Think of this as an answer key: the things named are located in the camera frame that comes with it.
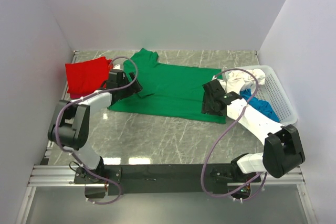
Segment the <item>green t shirt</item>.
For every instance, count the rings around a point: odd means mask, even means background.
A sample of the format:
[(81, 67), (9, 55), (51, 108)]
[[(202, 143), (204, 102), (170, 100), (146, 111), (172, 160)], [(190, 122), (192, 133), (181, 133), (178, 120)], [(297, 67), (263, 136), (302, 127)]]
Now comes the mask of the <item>green t shirt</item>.
[(138, 71), (141, 92), (109, 107), (117, 112), (177, 117), (225, 124), (225, 117), (201, 112), (203, 85), (220, 72), (217, 68), (168, 65), (157, 52), (142, 48), (123, 64), (126, 73)]

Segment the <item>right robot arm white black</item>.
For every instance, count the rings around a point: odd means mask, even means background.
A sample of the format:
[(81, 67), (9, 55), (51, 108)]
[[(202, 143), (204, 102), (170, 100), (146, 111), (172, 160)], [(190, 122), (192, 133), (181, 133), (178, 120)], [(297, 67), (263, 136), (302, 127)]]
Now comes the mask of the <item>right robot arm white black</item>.
[(305, 153), (295, 126), (282, 125), (269, 119), (236, 92), (225, 92), (217, 79), (204, 84), (203, 89), (202, 113), (236, 120), (264, 146), (261, 153), (243, 154), (232, 160), (232, 179), (241, 182), (251, 173), (264, 172), (280, 178), (305, 162)]

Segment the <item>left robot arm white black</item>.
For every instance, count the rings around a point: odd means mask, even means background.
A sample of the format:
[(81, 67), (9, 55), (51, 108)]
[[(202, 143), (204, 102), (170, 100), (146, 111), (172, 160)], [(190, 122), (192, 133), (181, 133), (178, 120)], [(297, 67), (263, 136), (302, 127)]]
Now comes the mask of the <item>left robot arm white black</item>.
[(102, 157), (88, 143), (90, 117), (139, 93), (142, 86), (137, 77), (137, 71), (126, 74), (121, 69), (112, 69), (98, 90), (72, 101), (60, 100), (55, 107), (48, 139), (87, 169), (86, 176), (93, 183), (104, 179), (105, 170)]

